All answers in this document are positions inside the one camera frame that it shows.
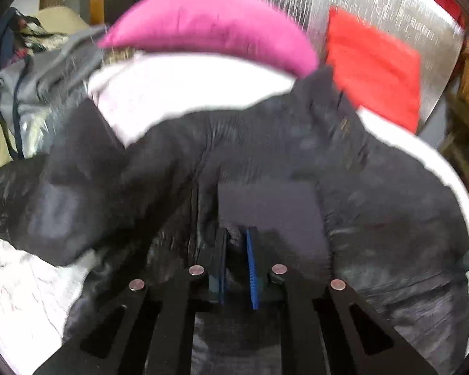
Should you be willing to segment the black quilted jacket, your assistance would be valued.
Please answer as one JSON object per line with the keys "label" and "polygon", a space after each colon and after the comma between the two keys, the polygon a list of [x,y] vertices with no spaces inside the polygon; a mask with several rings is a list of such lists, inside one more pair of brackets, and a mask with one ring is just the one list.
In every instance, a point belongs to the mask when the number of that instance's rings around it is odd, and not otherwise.
{"label": "black quilted jacket", "polygon": [[0,168],[0,238],[57,266],[101,252],[68,314],[87,322],[135,268],[163,280],[225,225],[271,234],[307,278],[344,278],[440,374],[463,362],[469,234],[457,198],[377,140],[323,68],[244,110],[189,113],[124,146],[91,101],[47,155]]}

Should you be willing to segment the pile of dark clothes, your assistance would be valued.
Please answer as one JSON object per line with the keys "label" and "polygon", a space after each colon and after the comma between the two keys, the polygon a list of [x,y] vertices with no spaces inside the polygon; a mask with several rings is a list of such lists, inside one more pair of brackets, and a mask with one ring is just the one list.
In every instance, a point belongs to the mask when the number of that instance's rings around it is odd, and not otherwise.
{"label": "pile of dark clothes", "polygon": [[27,56],[59,49],[67,40],[68,34],[47,31],[36,17],[9,8],[0,18],[0,70]]}

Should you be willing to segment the white bed cover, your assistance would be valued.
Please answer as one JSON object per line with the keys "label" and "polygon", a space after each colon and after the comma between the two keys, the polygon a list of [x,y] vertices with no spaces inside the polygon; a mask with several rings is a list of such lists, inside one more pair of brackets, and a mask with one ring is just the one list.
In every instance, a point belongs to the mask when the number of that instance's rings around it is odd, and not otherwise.
{"label": "white bed cover", "polygon": [[[103,115],[125,143],[154,124],[195,110],[247,108],[287,91],[293,78],[249,61],[212,54],[148,54],[109,65],[89,83],[100,90]],[[364,127],[415,157],[454,192],[469,231],[469,194],[450,164],[425,141],[365,108]],[[16,374],[33,373],[61,344],[82,282],[95,264],[87,253],[54,267],[0,239],[0,360]]]}

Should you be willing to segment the red pillow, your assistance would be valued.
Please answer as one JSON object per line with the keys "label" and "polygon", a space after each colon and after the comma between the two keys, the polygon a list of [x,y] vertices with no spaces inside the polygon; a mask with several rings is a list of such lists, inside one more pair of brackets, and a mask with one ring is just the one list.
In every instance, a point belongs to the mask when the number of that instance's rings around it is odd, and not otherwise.
{"label": "red pillow", "polygon": [[342,8],[329,13],[326,63],[355,107],[366,108],[412,133],[418,129],[420,55],[395,37]]}

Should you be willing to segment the magenta pillow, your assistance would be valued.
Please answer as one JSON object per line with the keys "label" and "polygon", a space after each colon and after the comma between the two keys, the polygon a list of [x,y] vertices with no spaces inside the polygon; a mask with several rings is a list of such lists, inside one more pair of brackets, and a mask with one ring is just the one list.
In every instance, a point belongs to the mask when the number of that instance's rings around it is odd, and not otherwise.
{"label": "magenta pillow", "polygon": [[220,53],[302,78],[318,56],[302,28],[265,0],[139,0],[99,41],[101,48]]}

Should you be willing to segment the silver foil insulation mat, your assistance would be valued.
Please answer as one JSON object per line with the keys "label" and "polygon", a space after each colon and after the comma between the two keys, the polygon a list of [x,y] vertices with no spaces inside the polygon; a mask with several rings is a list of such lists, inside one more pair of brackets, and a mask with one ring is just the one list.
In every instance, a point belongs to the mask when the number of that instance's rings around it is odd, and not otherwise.
{"label": "silver foil insulation mat", "polygon": [[330,7],[339,7],[399,38],[421,56],[419,128],[440,116],[441,97],[451,78],[464,31],[434,0],[268,0],[293,17],[324,54]]}

